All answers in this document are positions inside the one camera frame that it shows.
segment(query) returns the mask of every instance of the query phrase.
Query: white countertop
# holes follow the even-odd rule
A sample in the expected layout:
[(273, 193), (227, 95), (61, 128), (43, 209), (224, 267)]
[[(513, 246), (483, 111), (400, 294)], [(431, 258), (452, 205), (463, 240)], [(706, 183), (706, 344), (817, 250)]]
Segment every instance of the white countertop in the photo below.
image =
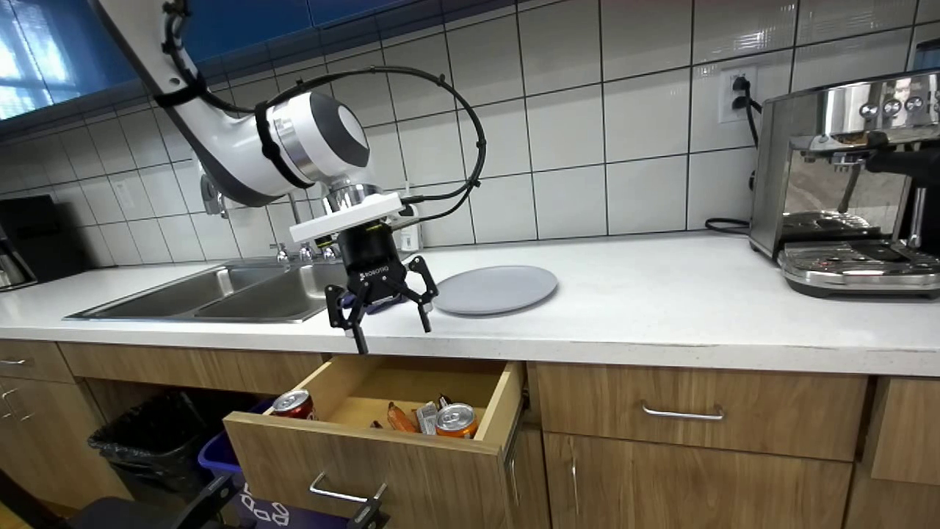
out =
[[(540, 264), (560, 290), (522, 315), (446, 316), (415, 305), (365, 319), (372, 355), (513, 359), (940, 375), (940, 299), (817, 299), (729, 234), (422, 252), (438, 283), (484, 264)], [(0, 337), (217, 350), (355, 353), (325, 315), (303, 324), (67, 319), (205, 264), (98, 269), (0, 294)]]

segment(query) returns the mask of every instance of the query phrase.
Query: robotic arm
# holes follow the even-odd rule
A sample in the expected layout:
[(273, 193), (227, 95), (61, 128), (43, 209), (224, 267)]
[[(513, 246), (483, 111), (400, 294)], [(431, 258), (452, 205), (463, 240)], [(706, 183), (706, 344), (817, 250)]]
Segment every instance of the robotic arm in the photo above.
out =
[[(236, 108), (205, 87), (181, 48), (181, 26), (192, 14), (189, 0), (92, 3), (224, 197), (243, 205), (264, 205), (293, 189), (311, 186), (324, 186), (328, 197), (346, 197), (336, 200), (339, 205), (333, 205), (328, 214), (292, 227), (292, 239), (297, 244), (328, 240), (340, 250), (346, 284), (325, 287), (328, 324), (349, 328), (358, 353), (368, 353), (362, 316), (400, 299), (418, 303), (418, 315), (430, 333), (425, 303), (438, 294), (434, 280), (421, 256), (400, 261), (391, 219), (409, 211), (411, 203), (452, 200), (452, 209), (434, 214), (444, 217), (468, 203), (471, 190), (478, 186), (484, 131), (472, 106), (452, 84), (415, 68), (368, 68), (300, 83), (273, 99), (259, 103), (252, 111)], [(430, 197), (358, 197), (355, 178), (369, 167), (365, 128), (344, 103), (314, 90), (317, 84), (355, 74), (406, 74), (450, 90), (463, 106), (478, 134), (478, 158), (468, 183), (450, 193)], [(422, 275), (422, 294), (406, 284), (409, 272)]]

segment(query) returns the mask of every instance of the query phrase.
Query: drawer handle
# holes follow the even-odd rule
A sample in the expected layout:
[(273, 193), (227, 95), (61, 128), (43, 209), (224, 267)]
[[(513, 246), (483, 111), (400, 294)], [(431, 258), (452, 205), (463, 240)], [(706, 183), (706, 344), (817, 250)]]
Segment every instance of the drawer handle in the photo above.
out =
[(675, 411), (675, 409), (649, 409), (647, 403), (641, 403), (647, 418), (665, 418), (665, 419), (700, 419), (700, 424), (723, 424), (725, 411), (715, 411), (715, 413), (693, 413), (693, 411)]
[(320, 481), (325, 480), (325, 474), (320, 474), (314, 481), (311, 481), (311, 493), (314, 497), (328, 497), (328, 499), (340, 499), (340, 502), (355, 502), (355, 506), (365, 506), (369, 499), (383, 499), (389, 481), (383, 481), (383, 487), (372, 493), (372, 497), (355, 497), (355, 493), (340, 493), (340, 490), (328, 490), (328, 487), (320, 487)]

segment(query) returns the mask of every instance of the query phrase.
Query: stainless steel sink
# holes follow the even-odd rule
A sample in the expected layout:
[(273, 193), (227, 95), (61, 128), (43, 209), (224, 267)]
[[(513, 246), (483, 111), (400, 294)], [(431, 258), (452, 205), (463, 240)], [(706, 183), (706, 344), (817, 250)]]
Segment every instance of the stainless steel sink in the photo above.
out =
[(83, 319), (305, 319), (324, 308), (309, 267), (278, 261), (228, 261), (179, 283), (95, 305)]

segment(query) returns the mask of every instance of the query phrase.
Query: electrical cord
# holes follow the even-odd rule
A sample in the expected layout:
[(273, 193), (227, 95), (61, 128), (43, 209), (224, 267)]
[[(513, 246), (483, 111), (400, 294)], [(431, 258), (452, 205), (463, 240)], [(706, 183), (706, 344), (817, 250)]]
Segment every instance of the electrical cord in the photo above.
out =
[[(737, 95), (732, 99), (732, 108), (747, 114), (747, 128), (751, 131), (754, 147), (762, 145), (757, 137), (757, 123), (754, 123), (754, 111), (765, 111), (765, 106), (751, 98), (751, 83), (747, 77), (735, 77), (732, 90)], [(707, 231), (725, 231), (725, 234), (747, 234), (748, 231), (748, 219), (744, 217), (706, 217), (706, 228)]]
[[(236, 103), (227, 103), (227, 99), (214, 98), (205, 87), (205, 80), (186, 61), (186, 55), (181, 55), (181, 28), (186, 28), (186, 18), (192, 14), (189, 11), (189, 0), (170, 0), (170, 3), (165, 3), (165, 11), (168, 11), (168, 18), (165, 18), (165, 45), (162, 45), (162, 50), (170, 55), (170, 61), (174, 61), (177, 74), (181, 77), (181, 83), (189, 87), (193, 87), (201, 99), (205, 99), (209, 106), (224, 108), (228, 114), (252, 114), (252, 111), (259, 111), (259, 108), (243, 108), (243, 106), (236, 106)], [(386, 77), (386, 74), (391, 74), (391, 77), (418, 77), (418, 80), (425, 80), (425, 83), (444, 87), (446, 95), (452, 95), (462, 103), (462, 108), (468, 111), (471, 127), (477, 131), (477, 162), (472, 162), (472, 170), (468, 172), (468, 178), (459, 189), (452, 189), (446, 193), (411, 193), (411, 197), (403, 197), (406, 209), (411, 209), (415, 203), (438, 203), (438, 200), (455, 200), (455, 197), (459, 197), (459, 203), (450, 205), (446, 211), (425, 214), (425, 217), (418, 217), (418, 219), (393, 227), (393, 228), (406, 228), (406, 227), (438, 219), (438, 217), (446, 217), (446, 214), (459, 211), (471, 200), (472, 189), (478, 189), (478, 177), (483, 177), (483, 167), (484, 167), (484, 158), (488, 158), (488, 134), (483, 128), (483, 121), (478, 121), (477, 108), (462, 98), (459, 87), (452, 87), (444, 77), (431, 77), (431, 74), (418, 70), (418, 68), (378, 64), (378, 68), (325, 74), (325, 77), (317, 77), (317, 80), (300, 80), (293, 87), (287, 87), (287, 90), (281, 90), (273, 99), (264, 99), (259, 106), (264, 106), (264, 108), (267, 106), (278, 106), (278, 103), (303, 95), (303, 90), (311, 90), (311, 87), (320, 87), (320, 84), (328, 84), (328, 83), (339, 83), (339, 80), (346, 80), (346, 77)]]

